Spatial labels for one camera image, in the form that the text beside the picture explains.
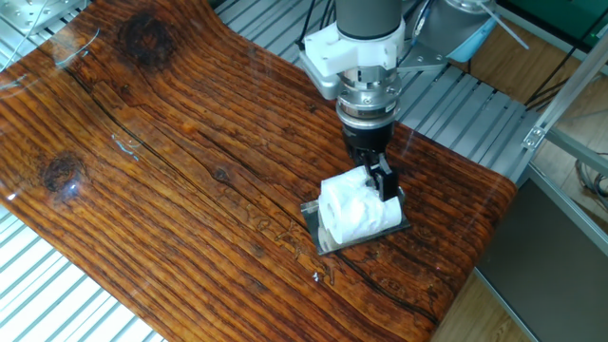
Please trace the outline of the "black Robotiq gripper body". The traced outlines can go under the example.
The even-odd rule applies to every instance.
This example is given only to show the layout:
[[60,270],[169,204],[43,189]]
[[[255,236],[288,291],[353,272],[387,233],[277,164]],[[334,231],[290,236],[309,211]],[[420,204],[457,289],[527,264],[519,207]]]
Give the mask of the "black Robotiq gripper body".
[[394,123],[374,129],[359,129],[344,124],[342,136],[346,149],[355,164],[379,163],[394,133]]

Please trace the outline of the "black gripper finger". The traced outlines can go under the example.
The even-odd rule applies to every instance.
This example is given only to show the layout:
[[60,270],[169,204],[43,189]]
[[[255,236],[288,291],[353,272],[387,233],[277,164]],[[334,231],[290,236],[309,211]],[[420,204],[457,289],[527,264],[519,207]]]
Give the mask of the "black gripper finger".
[[378,155],[378,163],[372,168],[372,176],[381,201],[398,196],[398,175],[390,167],[384,153]]
[[378,163],[377,155],[373,151],[369,150],[357,150],[355,152],[355,165],[363,166],[369,180],[366,182],[366,185],[369,187],[378,187],[378,181],[374,176],[374,171],[372,167]]

